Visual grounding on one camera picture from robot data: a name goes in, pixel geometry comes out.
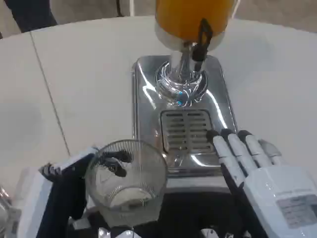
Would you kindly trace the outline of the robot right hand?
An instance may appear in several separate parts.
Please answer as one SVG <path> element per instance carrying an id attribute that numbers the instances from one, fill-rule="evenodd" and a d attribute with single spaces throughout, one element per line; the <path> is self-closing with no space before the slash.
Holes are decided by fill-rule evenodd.
<path id="1" fill-rule="evenodd" d="M 251 237 L 316 237 L 317 186 L 303 168 L 246 130 L 209 130 L 206 138 Z"/>

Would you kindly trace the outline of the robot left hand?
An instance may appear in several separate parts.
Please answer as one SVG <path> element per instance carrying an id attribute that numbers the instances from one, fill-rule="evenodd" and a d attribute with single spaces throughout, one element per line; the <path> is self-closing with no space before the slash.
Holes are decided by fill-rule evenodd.
<path id="1" fill-rule="evenodd" d="M 69 219 L 81 219 L 87 206 L 84 176 L 99 151 L 89 147 L 64 162 L 47 163 L 34 172 L 22 207 L 19 238 L 67 237 Z"/>

